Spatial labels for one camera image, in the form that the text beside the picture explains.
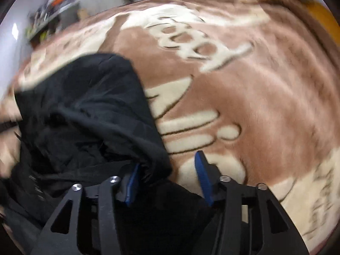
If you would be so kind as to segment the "black puffer jacket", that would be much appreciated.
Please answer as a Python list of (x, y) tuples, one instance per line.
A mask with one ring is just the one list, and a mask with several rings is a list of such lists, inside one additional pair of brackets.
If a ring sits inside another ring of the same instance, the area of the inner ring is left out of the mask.
[[(1, 205), (26, 254), (197, 254), (205, 201), (170, 181), (168, 153), (131, 63), (80, 57), (14, 95), (20, 159)], [(139, 164), (134, 202), (116, 199), (119, 172)]]

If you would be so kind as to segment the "brown patterned fleece blanket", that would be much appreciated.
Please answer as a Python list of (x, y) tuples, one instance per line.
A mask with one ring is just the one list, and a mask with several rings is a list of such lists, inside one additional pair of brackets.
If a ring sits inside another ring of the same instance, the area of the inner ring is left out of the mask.
[(240, 183), (268, 183), (311, 254), (339, 222), (339, 46), (297, 0), (147, 0), (48, 40), (1, 99), (85, 55), (118, 54), (143, 86), (172, 166), (198, 193), (194, 150)]

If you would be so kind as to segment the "cluttered side desk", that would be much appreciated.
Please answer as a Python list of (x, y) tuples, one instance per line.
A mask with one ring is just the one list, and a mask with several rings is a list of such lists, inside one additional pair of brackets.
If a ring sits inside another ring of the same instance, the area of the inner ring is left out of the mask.
[(37, 40), (43, 31), (52, 28), (53, 25), (61, 25), (62, 29), (67, 28), (73, 23), (79, 21), (77, 11), (79, 10), (79, 2), (69, 3), (56, 12), (49, 15), (39, 26), (27, 37), (29, 42)]

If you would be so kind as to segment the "wooden headboard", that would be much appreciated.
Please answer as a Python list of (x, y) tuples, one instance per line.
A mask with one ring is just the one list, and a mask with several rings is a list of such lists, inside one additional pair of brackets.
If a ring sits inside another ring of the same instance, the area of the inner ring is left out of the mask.
[(325, 30), (330, 34), (335, 43), (340, 43), (340, 28), (339, 25), (331, 13), (326, 7), (321, 3), (312, 1), (305, 4), (309, 13), (321, 23)]

